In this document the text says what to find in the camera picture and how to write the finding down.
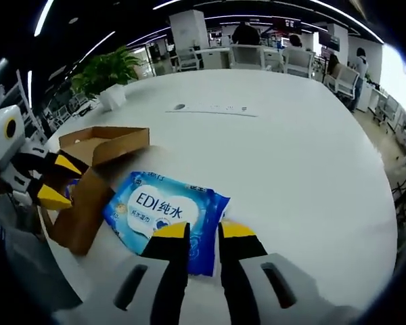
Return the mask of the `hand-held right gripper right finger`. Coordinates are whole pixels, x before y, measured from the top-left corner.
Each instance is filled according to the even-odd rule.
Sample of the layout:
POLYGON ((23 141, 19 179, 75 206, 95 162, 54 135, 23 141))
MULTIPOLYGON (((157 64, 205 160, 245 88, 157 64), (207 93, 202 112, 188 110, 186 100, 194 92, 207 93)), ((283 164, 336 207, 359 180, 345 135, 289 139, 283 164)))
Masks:
POLYGON ((268 253, 256 234, 219 223, 221 284, 232 324, 323 324, 328 302, 315 280, 291 261, 268 253))

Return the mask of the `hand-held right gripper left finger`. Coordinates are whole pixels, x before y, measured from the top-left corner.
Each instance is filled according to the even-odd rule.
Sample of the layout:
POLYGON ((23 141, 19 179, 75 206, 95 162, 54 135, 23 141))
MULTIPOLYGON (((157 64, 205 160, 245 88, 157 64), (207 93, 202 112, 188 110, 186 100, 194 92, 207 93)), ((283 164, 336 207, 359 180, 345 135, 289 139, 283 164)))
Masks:
POLYGON ((156 231, 84 302, 86 324, 178 324, 187 286, 190 224, 156 231))

